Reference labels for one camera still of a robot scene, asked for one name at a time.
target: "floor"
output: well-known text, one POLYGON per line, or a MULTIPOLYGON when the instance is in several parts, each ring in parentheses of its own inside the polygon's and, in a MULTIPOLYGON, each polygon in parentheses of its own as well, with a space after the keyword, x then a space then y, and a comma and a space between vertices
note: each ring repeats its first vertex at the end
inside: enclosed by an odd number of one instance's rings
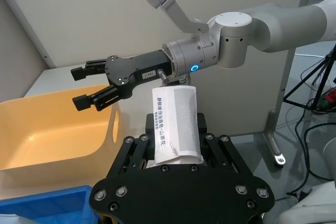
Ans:
MULTIPOLYGON (((318 3, 322 0, 309 0, 310 4, 318 3)), ((297 54, 310 54, 325 56, 333 48, 335 42, 320 42, 313 45, 297 48, 297 54)), ((292 63, 287 91, 291 90, 299 81, 300 74, 318 62, 322 58, 295 56, 292 63)), ((336 86, 333 79, 336 78, 336 68, 329 75, 331 83, 327 82, 326 88, 336 86)), ((300 103, 307 103, 313 97, 313 91, 308 86, 303 86, 297 90, 291 100, 300 103)), ((233 137, 233 142, 241 153, 243 159, 253 171, 253 173, 265 180, 272 188, 276 199, 286 197, 286 192, 299 186, 305 175, 303 167, 303 155, 300 144, 294 133, 294 126, 300 119, 303 109, 290 104, 283 103, 280 116, 275 131, 279 146, 286 158, 286 164, 282 169, 274 165, 273 157, 261 134, 233 137)), ((324 122, 336 122, 336 114, 315 115, 307 112, 303 123, 299 126, 299 133, 303 136, 305 129, 315 124, 324 122)), ((322 152, 328 141, 336 137, 336 127, 334 125, 317 128, 308 135, 309 153, 311 159, 311 169, 320 176, 330 177, 324 163, 322 152)), ((311 187, 321 184, 323 181, 309 177, 303 191, 308 191, 311 187)), ((264 224, 273 224, 280 213, 289 209, 297 203, 294 197, 276 202, 273 209, 264 216, 264 224)))

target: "blue bin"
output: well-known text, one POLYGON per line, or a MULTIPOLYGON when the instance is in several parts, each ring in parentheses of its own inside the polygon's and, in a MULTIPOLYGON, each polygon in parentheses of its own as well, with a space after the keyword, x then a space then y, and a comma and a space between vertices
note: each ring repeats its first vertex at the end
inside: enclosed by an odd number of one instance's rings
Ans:
POLYGON ((90 186, 0 200, 0 214, 16 214, 41 224, 97 224, 89 206, 90 186))

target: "white robotic arm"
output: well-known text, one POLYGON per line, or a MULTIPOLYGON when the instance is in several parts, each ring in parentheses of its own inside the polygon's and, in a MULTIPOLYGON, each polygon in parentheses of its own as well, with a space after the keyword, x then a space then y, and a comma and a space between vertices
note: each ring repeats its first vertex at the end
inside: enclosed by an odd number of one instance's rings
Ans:
POLYGON ((154 8, 161 6, 183 32, 192 34, 163 44, 175 77, 213 65, 240 67, 248 45, 276 52, 336 40, 336 0, 298 8, 266 4, 219 14, 207 24, 190 21, 175 0, 147 1, 154 8))

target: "yellow plastic basin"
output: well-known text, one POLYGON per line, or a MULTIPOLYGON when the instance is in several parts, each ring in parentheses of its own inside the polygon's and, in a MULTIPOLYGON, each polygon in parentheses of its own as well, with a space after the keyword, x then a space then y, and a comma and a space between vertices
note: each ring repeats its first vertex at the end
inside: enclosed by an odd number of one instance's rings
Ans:
POLYGON ((106 176, 122 143, 118 104, 98 112, 77 111, 72 102, 104 87, 0 104, 0 198, 93 185, 106 176))

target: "white wall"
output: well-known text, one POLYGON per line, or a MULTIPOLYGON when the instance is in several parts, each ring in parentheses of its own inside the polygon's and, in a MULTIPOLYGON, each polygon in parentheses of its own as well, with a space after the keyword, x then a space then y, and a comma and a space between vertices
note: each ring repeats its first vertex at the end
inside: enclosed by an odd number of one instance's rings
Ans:
MULTIPOLYGON (((145 0, 15 1, 57 67, 110 55, 137 55, 185 36, 161 10, 155 10, 145 0)), ((285 7, 295 7, 300 2, 177 1, 190 18, 201 20, 269 2, 285 7)), ((266 54, 249 48, 241 68, 212 67, 194 73, 198 110, 205 113, 209 130, 234 135, 262 131, 268 111, 276 105, 287 53, 266 54)))
POLYGON ((0 102, 25 95, 47 69, 4 0, 0 0, 0 102))

